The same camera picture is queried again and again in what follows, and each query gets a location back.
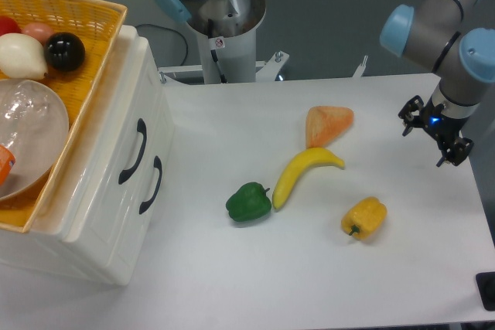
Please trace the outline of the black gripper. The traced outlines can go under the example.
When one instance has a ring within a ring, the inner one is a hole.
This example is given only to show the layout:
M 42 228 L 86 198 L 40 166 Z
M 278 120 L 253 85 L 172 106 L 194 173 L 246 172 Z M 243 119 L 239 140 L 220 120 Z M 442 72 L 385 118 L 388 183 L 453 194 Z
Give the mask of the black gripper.
M 461 130 L 469 118 L 466 106 L 459 106 L 444 98 L 430 98 L 424 105 L 419 95 L 408 100 L 399 111 L 405 129 L 402 136 L 407 136 L 414 128 L 423 128 L 432 137 L 442 154 L 436 166 L 445 163 L 461 165 L 469 156 L 474 142 L 461 135 Z

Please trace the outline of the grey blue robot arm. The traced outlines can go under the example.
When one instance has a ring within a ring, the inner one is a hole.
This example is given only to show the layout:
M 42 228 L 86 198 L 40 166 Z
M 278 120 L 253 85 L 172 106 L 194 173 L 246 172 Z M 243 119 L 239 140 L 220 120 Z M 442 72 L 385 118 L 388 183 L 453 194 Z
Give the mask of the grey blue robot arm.
M 256 31 L 265 0 L 154 0 L 168 17 L 195 33 L 206 83 L 250 83 L 275 77 L 275 61 L 256 67 Z M 435 140 L 441 162 L 460 165 L 474 143 L 461 135 L 494 82 L 494 32 L 458 26 L 479 0 L 422 0 L 398 6 L 380 44 L 429 70 L 440 81 L 428 101 L 410 99 L 399 112 L 405 130 L 422 129 Z

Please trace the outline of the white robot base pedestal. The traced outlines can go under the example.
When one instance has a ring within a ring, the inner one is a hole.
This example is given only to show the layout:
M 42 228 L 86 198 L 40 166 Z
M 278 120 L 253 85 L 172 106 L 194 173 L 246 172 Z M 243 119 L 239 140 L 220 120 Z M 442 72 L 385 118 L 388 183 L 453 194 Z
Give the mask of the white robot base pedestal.
M 256 32 L 265 13 L 265 0 L 209 0 L 188 21 L 205 84 L 255 80 Z

